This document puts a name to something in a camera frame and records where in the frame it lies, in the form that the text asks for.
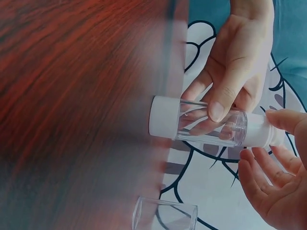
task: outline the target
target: red wood grain surface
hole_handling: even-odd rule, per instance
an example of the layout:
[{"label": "red wood grain surface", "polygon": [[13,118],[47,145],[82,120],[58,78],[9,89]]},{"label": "red wood grain surface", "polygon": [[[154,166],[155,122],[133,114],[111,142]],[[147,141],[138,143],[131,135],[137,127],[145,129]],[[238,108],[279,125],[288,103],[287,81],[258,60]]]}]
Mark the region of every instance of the red wood grain surface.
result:
[{"label": "red wood grain surface", "polygon": [[188,0],[0,0],[0,229],[128,230],[157,198]]}]

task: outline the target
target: clear plastic bottle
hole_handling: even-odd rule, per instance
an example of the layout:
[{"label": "clear plastic bottle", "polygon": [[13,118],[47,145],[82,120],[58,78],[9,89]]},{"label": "clear plastic bottle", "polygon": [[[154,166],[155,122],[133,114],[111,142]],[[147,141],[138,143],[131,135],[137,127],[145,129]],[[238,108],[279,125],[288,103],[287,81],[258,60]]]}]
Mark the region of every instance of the clear plastic bottle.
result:
[{"label": "clear plastic bottle", "polygon": [[228,147],[279,146],[284,131],[273,127],[265,115],[232,109],[219,123],[208,117],[208,105],[156,96],[149,120],[153,136]]}]

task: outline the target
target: white bottle cap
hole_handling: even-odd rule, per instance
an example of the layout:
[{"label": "white bottle cap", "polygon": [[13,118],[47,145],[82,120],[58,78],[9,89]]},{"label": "white bottle cap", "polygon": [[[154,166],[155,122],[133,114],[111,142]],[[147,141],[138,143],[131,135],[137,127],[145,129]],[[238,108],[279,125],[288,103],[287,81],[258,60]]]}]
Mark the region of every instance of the white bottle cap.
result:
[{"label": "white bottle cap", "polygon": [[242,146],[268,147],[280,146],[284,141],[284,131],[272,126],[266,116],[250,114],[247,115],[247,129]]},{"label": "white bottle cap", "polygon": [[149,117],[149,134],[174,139],[179,124],[180,99],[155,96]]}]

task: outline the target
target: clear plastic cup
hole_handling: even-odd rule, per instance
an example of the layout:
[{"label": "clear plastic cup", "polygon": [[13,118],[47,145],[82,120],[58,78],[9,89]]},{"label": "clear plastic cup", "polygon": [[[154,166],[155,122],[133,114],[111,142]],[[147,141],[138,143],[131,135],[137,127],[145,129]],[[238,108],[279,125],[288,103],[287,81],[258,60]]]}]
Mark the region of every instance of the clear plastic cup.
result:
[{"label": "clear plastic cup", "polygon": [[198,207],[139,197],[132,230],[195,230]]}]

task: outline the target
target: blue cloth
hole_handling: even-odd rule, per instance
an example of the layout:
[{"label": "blue cloth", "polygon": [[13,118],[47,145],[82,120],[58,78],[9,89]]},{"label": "blue cloth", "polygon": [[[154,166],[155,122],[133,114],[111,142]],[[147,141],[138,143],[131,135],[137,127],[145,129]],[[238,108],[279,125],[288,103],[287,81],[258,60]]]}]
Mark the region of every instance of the blue cloth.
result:
[{"label": "blue cloth", "polygon": [[[273,0],[272,54],[281,75],[307,106],[307,0]],[[190,0],[189,23],[208,21],[218,32],[230,13],[229,0]]]}]

